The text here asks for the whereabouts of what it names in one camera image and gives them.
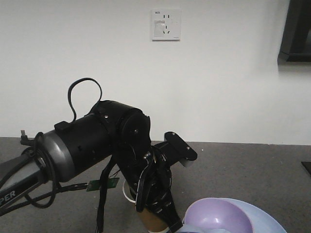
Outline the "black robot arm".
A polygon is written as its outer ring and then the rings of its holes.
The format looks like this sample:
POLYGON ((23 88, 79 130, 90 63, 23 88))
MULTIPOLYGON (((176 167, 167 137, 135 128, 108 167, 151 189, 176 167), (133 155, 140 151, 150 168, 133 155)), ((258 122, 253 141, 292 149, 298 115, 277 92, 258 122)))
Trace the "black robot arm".
POLYGON ((65 187, 61 183, 109 157, 99 179, 96 231, 104 230, 104 205, 114 166, 129 185, 136 211, 151 213, 153 221, 164 224, 165 232, 178 231, 183 224, 171 194, 170 167, 196 160, 197 153, 174 132, 166 132, 162 143, 152 145, 150 127, 150 118, 140 109, 105 100, 84 117, 59 122, 32 140, 22 134, 20 142, 26 149, 0 166, 0 213, 29 204, 47 208, 42 199, 53 202, 59 192, 85 189, 84 183, 65 187))

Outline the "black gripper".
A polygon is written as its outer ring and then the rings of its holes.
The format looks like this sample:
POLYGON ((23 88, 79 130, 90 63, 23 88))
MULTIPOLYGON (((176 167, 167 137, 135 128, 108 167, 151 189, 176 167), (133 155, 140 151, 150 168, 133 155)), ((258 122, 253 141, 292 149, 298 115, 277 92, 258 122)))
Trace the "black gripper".
POLYGON ((183 224, 171 193, 171 166, 180 162, 189 166, 197 153, 175 132, 166 132, 164 141, 149 145, 142 153, 123 150, 116 163, 124 175, 136 212, 149 210, 163 220, 169 231, 179 230, 183 224))

